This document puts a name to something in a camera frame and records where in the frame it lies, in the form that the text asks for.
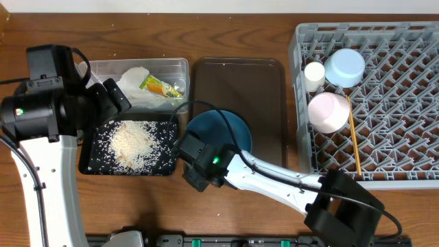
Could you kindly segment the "white napkin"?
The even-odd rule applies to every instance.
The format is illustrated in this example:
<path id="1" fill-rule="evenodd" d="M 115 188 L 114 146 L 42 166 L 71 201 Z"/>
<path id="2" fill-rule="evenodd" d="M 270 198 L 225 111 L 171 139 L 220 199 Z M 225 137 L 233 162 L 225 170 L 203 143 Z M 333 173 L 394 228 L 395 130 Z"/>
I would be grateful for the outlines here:
<path id="1" fill-rule="evenodd" d="M 149 74 L 150 72 L 144 67 L 133 67 L 128 69 L 117 82 L 117 86 L 132 106 L 157 108 L 163 104 L 161 96 L 139 88 Z"/>

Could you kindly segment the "dark blue plate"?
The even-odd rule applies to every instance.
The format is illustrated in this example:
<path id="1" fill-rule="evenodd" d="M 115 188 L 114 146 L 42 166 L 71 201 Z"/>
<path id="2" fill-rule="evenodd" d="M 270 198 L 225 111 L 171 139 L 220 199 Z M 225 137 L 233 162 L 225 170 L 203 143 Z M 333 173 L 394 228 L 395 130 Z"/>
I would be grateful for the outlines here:
<path id="1" fill-rule="evenodd" d="M 245 121 L 238 115 L 223 110 L 238 146 L 247 152 L 252 151 L 252 135 Z M 206 144 L 217 148 L 225 143 L 233 144 L 226 122 L 216 110 L 209 110 L 194 117 L 187 125 L 186 130 L 194 132 Z"/>

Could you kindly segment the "green yellow snack wrapper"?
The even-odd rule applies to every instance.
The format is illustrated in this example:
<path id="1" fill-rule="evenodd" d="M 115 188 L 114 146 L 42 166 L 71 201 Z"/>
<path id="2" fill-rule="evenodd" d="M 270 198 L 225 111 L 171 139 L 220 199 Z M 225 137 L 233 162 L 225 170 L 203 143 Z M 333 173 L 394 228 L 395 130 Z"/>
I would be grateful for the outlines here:
<path id="1" fill-rule="evenodd" d="M 181 98 L 182 94 L 179 93 L 170 84 L 163 82 L 153 75 L 148 75 L 139 86 L 142 90 L 148 90 L 149 92 L 161 95 L 163 97 Z"/>

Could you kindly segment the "pink bowl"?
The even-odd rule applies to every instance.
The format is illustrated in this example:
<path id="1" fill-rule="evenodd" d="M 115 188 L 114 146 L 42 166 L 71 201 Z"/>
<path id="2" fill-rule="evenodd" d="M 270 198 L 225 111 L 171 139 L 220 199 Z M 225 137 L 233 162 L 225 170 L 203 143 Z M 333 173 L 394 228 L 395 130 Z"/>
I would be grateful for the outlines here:
<path id="1" fill-rule="evenodd" d="M 308 116 L 311 125 L 324 134 L 338 131 L 348 121 L 349 102 L 335 93 L 320 93 L 308 104 Z"/>

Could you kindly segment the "cream plastic cup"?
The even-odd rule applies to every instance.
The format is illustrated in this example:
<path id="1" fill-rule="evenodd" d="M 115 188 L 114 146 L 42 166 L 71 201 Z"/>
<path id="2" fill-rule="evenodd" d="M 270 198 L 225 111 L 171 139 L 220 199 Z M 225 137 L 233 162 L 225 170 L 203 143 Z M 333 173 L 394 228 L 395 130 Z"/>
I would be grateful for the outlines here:
<path id="1" fill-rule="evenodd" d="M 316 92 L 325 82 L 325 68 L 320 62 L 310 62 L 303 71 L 305 88 L 308 92 Z"/>

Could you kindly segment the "light blue small bowl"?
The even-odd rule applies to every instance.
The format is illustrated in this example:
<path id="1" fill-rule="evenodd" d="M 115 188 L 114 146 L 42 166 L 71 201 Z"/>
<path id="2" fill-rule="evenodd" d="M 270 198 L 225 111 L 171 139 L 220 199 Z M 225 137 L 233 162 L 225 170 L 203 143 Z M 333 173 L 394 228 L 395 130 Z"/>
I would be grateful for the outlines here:
<path id="1" fill-rule="evenodd" d="M 358 51 L 340 49 L 325 61 L 324 68 L 329 83 L 342 88 L 351 88 L 361 82 L 366 63 Z"/>

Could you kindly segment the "grey dishwasher rack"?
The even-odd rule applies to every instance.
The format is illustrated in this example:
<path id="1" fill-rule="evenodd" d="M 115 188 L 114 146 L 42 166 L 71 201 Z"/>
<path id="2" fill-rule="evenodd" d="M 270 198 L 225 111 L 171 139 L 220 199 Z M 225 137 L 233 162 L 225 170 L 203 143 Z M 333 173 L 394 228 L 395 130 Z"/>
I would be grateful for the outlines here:
<path id="1" fill-rule="evenodd" d="M 322 134 L 308 120 L 313 93 L 303 71 L 343 48 L 358 51 L 366 68 L 352 88 L 320 88 L 353 108 L 352 121 Z M 437 22 L 302 23 L 288 52 L 301 172 L 338 169 L 376 190 L 438 187 Z"/>

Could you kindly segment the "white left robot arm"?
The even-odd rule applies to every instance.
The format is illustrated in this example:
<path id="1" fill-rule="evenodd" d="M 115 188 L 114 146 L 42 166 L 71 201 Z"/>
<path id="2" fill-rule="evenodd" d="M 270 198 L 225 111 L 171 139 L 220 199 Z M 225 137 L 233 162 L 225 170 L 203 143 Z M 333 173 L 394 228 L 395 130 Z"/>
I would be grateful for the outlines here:
<path id="1" fill-rule="evenodd" d="M 20 79 L 1 103 L 1 142 L 21 176 L 31 246 L 88 246 L 76 181 L 78 131 L 131 107 L 112 79 Z"/>

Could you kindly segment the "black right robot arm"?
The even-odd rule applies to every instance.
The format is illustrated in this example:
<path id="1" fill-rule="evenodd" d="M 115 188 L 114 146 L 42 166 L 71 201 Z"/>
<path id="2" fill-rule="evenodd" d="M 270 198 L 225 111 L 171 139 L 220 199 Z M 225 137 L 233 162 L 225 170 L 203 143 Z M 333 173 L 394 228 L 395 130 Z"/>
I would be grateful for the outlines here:
<path id="1" fill-rule="evenodd" d="M 198 191 L 228 185 L 267 196 L 305 217 L 305 225 L 329 246 L 369 246 L 384 205 L 347 174 L 301 174 L 262 161 L 226 144 L 176 149 L 189 166 L 184 177 Z"/>

